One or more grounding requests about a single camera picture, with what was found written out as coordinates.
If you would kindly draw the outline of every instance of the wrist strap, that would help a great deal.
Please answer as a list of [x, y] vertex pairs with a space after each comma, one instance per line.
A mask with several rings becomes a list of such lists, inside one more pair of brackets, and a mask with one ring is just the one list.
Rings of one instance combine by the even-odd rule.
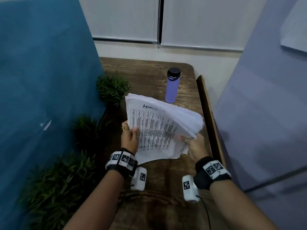
[[121, 151], [111, 154], [105, 169], [116, 170], [126, 179], [128, 176], [134, 176], [137, 165], [135, 156], [129, 150], [121, 148]]
[[198, 189], [210, 189], [215, 181], [231, 180], [231, 174], [212, 157], [204, 157], [195, 164], [196, 175], [193, 181]]

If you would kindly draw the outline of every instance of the table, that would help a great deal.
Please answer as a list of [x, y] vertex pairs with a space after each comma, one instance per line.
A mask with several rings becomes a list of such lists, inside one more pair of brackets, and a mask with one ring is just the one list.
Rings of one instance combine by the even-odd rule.
[[[188, 108], [203, 116], [201, 101], [195, 81], [194, 69], [185, 63], [144, 61], [117, 58], [100, 58], [105, 71], [118, 71], [131, 84], [131, 93], [164, 101], [167, 69], [179, 67], [182, 71], [175, 105]], [[109, 155], [119, 149], [121, 122], [127, 119], [123, 101], [121, 112], [112, 113], [112, 136], [99, 160], [104, 163]], [[206, 149], [211, 152], [206, 129], [202, 131]], [[147, 169], [145, 190], [128, 190], [110, 229], [209, 229], [208, 218], [201, 202], [187, 203], [183, 198], [182, 177], [195, 174], [195, 163], [188, 155], [179, 159], [156, 160], [141, 165]], [[125, 181], [124, 192], [130, 185]], [[202, 190], [209, 211], [212, 229], [228, 229], [223, 217], [208, 191]]]

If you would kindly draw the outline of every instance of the water bottle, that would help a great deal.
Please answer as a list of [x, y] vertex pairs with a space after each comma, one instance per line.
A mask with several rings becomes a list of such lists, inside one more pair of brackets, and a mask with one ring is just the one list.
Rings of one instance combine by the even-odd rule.
[[181, 70], [176, 67], [170, 68], [167, 71], [165, 101], [168, 103], [174, 103], [176, 101], [180, 75]]

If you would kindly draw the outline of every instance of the white roller blind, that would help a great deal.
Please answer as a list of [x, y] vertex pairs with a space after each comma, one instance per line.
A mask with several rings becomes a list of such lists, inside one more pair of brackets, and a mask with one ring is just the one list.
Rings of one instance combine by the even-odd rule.
[[159, 0], [79, 0], [94, 38], [157, 42]]
[[267, 0], [164, 0], [162, 46], [243, 50]]

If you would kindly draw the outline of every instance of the hand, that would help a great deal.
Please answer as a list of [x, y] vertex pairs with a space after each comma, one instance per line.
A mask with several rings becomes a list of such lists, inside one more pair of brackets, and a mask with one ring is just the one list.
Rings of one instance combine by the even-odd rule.
[[183, 135], [179, 135], [178, 138], [183, 142], [187, 142], [189, 146], [189, 154], [195, 162], [198, 162], [200, 159], [209, 156], [209, 153], [205, 149], [205, 139], [200, 134], [196, 134], [197, 138], [187, 138]]
[[[128, 121], [122, 123], [123, 127], [128, 127]], [[122, 132], [122, 148], [128, 149], [133, 155], [138, 150], [138, 127], [134, 127], [132, 131], [125, 130]]]

